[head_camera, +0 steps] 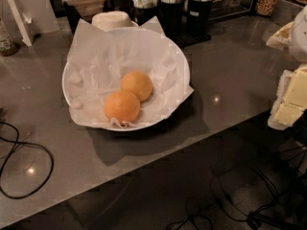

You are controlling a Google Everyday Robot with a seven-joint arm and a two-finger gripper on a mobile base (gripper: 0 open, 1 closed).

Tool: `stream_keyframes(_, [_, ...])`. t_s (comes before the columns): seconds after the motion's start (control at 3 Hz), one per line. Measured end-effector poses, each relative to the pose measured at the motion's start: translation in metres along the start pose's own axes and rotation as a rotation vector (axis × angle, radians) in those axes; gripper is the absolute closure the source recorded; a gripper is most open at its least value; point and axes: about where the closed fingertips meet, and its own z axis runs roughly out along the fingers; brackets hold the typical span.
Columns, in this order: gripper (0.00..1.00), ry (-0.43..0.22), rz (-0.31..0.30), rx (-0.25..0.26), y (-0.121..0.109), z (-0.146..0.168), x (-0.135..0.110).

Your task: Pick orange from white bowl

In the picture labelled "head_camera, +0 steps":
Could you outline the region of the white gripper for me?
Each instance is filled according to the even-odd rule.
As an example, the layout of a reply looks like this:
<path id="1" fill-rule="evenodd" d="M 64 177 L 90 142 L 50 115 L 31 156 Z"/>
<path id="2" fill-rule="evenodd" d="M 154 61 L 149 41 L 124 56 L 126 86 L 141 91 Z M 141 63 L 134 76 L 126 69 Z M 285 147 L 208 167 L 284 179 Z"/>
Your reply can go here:
<path id="1" fill-rule="evenodd" d="M 307 62 L 307 6 L 298 13 L 294 22 L 274 33 L 267 40 L 267 45 L 280 51 L 289 46 L 296 60 Z M 306 109 L 307 64 L 301 64 L 293 72 L 285 70 L 280 77 L 268 126 L 277 130 L 291 127 Z"/>

